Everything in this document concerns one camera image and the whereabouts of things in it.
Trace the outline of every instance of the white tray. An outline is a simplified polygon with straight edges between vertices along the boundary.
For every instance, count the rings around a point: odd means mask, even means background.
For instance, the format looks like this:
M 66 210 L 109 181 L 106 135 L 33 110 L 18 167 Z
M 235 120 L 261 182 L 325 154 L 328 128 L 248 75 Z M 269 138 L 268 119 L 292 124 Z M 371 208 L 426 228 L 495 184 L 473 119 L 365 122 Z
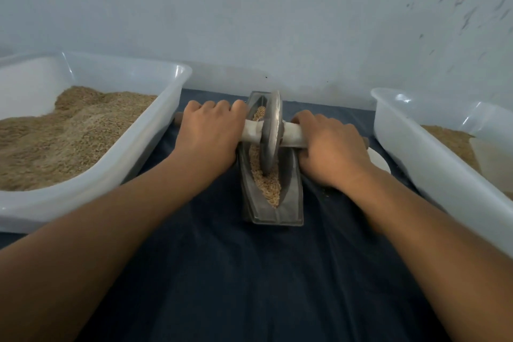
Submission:
M 465 131 L 513 154 L 513 113 L 484 102 L 375 88 L 374 132 L 419 192 L 513 256 L 513 202 L 420 125 Z
M 170 123 L 192 70 L 184 64 L 87 53 L 0 59 L 0 119 L 54 109 L 70 86 L 158 95 L 105 155 L 68 181 L 33 191 L 0 191 L 0 231 L 29 233 L 119 185 Z

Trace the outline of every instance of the person's left hand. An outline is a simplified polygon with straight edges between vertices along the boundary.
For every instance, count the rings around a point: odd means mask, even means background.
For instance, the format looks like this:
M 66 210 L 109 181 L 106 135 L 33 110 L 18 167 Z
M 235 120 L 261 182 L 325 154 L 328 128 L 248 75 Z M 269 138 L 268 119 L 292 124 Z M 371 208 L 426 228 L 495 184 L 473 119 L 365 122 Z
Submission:
M 190 101 L 171 155 L 194 165 L 204 176 L 201 180 L 211 183 L 234 163 L 246 115 L 242 100 L 231 107 L 226 100 L 203 105 Z

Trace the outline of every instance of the forearm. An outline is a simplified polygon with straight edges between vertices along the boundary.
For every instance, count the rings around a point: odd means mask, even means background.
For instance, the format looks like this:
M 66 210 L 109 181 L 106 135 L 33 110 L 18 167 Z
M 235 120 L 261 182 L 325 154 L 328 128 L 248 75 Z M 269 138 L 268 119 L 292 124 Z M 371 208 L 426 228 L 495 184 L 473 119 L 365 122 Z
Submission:
M 202 186 L 171 155 L 0 251 L 0 339 L 73 340 L 145 238 Z
M 382 170 L 344 191 L 392 242 L 454 340 L 509 340 L 510 258 Z

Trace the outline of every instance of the white round object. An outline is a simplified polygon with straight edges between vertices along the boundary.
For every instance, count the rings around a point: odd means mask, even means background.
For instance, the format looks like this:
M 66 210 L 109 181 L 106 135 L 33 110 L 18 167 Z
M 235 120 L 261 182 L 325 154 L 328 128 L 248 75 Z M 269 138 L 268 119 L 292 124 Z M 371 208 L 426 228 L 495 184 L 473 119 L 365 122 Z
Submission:
M 370 162 L 376 165 L 379 169 L 390 173 L 390 167 L 386 163 L 385 159 L 381 156 L 381 154 L 371 148 L 368 148 L 367 152 L 369 154 Z

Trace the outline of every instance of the gray wall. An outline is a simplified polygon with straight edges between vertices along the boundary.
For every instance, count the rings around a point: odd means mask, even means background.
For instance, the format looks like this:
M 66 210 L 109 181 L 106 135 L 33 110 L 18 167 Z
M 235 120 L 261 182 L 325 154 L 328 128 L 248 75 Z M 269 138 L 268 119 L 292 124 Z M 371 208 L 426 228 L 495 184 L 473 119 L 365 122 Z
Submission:
M 513 107 L 513 0 L 0 0 L 0 56 L 182 60 L 188 87 L 372 107 L 387 86 Z

